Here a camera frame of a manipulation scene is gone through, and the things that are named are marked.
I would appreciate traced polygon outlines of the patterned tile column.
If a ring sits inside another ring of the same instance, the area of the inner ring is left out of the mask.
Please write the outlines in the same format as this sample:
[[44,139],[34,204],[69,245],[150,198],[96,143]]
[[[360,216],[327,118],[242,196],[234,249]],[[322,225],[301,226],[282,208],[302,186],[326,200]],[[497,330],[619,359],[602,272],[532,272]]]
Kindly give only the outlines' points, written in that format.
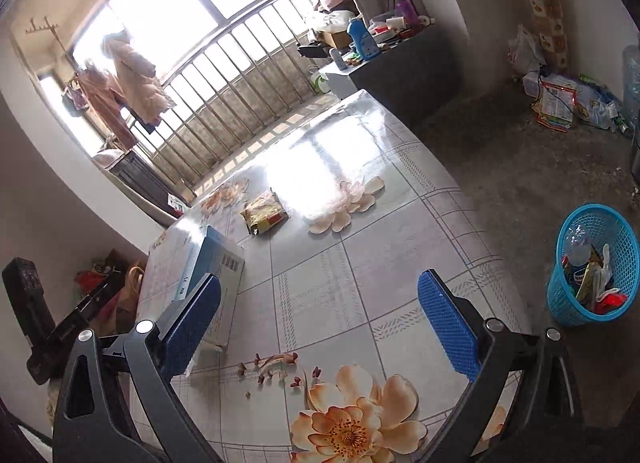
[[568,69],[568,43],[560,0],[528,0],[535,33],[546,62],[555,71]]

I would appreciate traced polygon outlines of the floral bed sheet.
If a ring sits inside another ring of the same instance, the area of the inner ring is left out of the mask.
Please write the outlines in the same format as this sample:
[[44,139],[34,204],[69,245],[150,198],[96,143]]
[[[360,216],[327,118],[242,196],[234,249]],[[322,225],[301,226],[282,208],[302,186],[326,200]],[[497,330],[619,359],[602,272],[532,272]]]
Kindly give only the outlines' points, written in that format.
[[[466,386],[418,301],[434,269],[454,295],[509,329],[530,331],[513,271],[472,201],[435,155],[365,92],[277,137],[153,244],[138,313],[165,286],[160,267],[178,239],[213,227],[244,255],[222,353],[205,349],[172,382],[213,448],[229,462],[285,462],[304,409],[295,377],[334,383],[344,365],[361,382],[404,376],[413,418],[435,434]],[[250,235],[240,215],[271,189],[288,219]]]

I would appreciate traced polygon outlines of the blue detergent bottle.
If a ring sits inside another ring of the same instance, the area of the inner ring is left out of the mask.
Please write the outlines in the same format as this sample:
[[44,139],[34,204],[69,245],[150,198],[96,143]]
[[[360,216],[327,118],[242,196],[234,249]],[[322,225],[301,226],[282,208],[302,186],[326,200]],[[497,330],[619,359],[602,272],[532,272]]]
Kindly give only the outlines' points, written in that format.
[[363,24],[362,19],[351,18],[347,25],[347,33],[352,38],[352,43],[363,61],[370,61],[381,54],[381,49],[378,48],[378,44]]

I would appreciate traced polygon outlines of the hanging pink clothes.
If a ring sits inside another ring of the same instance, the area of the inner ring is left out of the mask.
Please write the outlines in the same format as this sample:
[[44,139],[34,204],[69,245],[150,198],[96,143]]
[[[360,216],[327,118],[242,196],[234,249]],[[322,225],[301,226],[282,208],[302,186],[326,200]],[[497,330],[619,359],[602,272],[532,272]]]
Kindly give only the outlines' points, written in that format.
[[155,128],[160,125],[162,115],[175,108],[175,102],[160,85],[156,66],[134,50],[126,30],[106,35],[101,51],[112,61],[115,74],[87,61],[84,68],[75,72],[73,80],[78,82],[90,108],[124,149],[130,150],[138,144],[138,139],[120,114],[122,108]]

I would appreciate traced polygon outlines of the clear plastic water bottle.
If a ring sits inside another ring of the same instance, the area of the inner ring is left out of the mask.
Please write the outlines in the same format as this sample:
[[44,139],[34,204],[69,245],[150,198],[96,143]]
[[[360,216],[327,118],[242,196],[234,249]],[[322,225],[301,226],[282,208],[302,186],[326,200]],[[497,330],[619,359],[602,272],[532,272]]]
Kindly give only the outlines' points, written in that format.
[[562,266],[565,273],[587,267],[591,257],[591,240],[583,224],[572,224],[567,228],[562,247]]

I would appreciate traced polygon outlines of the blue plastic trash basket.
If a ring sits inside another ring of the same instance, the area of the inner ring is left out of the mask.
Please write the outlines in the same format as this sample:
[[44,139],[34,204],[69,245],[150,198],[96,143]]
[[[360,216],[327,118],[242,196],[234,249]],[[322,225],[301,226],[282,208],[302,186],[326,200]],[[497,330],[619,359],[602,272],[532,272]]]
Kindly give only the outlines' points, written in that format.
[[[585,269],[565,273],[563,240],[567,228],[583,224],[591,240],[591,257]],[[620,289],[626,303],[604,316],[593,312],[603,292]],[[611,207],[587,204],[578,207],[562,224],[555,247],[555,266],[548,283],[547,304],[563,327],[611,322],[623,316],[639,290],[639,243],[631,225]]]

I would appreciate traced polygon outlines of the blue white cardboard box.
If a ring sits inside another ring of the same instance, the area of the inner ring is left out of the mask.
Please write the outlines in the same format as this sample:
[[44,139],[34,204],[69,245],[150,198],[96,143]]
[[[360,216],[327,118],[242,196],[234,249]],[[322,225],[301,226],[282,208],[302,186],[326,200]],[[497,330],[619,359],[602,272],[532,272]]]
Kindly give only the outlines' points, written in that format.
[[208,226],[178,239],[160,267],[165,286],[145,301],[141,316],[160,330],[160,374],[172,379],[189,373],[203,350],[226,350],[244,255]]

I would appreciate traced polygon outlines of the cardboard box on balcony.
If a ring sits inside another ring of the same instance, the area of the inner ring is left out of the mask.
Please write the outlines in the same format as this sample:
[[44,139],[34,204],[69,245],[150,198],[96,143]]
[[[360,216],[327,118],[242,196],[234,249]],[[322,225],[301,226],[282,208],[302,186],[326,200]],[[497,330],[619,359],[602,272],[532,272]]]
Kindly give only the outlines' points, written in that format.
[[318,30],[317,37],[321,42],[334,49],[347,49],[352,43],[349,33],[344,30],[336,33]]

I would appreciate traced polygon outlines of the gray cabinet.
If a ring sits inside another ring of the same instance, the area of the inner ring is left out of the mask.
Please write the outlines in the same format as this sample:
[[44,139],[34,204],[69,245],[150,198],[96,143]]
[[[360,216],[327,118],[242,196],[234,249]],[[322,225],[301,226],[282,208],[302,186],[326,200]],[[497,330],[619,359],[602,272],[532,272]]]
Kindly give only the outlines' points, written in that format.
[[338,99],[367,91],[407,126],[438,111],[457,96],[463,84],[454,47],[435,25],[368,62],[344,71],[330,63],[320,73]]

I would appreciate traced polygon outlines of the metal balcony railing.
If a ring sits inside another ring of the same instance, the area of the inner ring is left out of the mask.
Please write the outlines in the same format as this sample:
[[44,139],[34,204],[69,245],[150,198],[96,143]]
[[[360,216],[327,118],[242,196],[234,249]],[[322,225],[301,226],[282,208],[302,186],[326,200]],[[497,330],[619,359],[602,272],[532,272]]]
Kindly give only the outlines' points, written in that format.
[[134,153],[171,184],[195,188],[244,146],[313,98],[318,59],[305,58],[314,0],[256,0],[207,36],[164,79],[175,105],[160,127],[130,128]]

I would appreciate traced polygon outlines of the pile of floor packaging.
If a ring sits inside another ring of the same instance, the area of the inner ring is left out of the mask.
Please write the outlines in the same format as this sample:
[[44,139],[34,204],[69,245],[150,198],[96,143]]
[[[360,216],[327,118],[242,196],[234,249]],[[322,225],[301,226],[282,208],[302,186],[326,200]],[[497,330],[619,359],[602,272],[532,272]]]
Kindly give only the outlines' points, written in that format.
[[534,99],[536,122],[546,128],[567,132],[576,124],[632,134],[622,115],[622,106],[608,87],[586,75],[577,80],[558,74],[544,76],[530,71],[522,78],[527,96]]

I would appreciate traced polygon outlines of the gold snack packet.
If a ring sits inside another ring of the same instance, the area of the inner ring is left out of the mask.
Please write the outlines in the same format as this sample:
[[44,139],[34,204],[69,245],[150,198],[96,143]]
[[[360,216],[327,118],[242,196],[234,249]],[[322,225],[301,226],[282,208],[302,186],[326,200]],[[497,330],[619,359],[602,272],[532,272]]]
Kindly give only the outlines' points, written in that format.
[[277,193],[271,189],[259,194],[247,203],[240,212],[250,235],[263,235],[276,224],[288,219],[288,212],[280,202]]

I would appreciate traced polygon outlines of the white green paper bag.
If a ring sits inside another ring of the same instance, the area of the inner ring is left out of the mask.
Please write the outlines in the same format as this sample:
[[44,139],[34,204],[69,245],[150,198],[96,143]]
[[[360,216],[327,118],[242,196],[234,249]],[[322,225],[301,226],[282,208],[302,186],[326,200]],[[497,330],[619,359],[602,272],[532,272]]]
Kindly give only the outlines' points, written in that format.
[[309,82],[315,94],[326,94],[331,91],[326,75],[323,75],[319,71],[313,72],[310,75]]

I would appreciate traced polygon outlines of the purple cup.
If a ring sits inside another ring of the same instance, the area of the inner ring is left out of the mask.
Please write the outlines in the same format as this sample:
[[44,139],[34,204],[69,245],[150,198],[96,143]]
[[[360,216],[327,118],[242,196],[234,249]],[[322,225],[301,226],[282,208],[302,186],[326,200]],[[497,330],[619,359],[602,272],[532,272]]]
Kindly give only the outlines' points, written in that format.
[[405,26],[417,27],[420,25],[420,16],[416,13],[411,0],[401,0],[396,4],[397,9],[404,18]]

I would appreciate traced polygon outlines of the white plastic bag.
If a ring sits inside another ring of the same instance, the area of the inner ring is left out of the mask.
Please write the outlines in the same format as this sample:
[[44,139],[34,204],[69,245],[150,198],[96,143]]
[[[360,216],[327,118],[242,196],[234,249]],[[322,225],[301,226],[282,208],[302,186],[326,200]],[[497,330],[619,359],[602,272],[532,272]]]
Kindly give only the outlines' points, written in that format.
[[522,24],[518,26],[516,36],[508,40],[508,61],[513,71],[521,76],[538,72],[547,64],[538,41]]

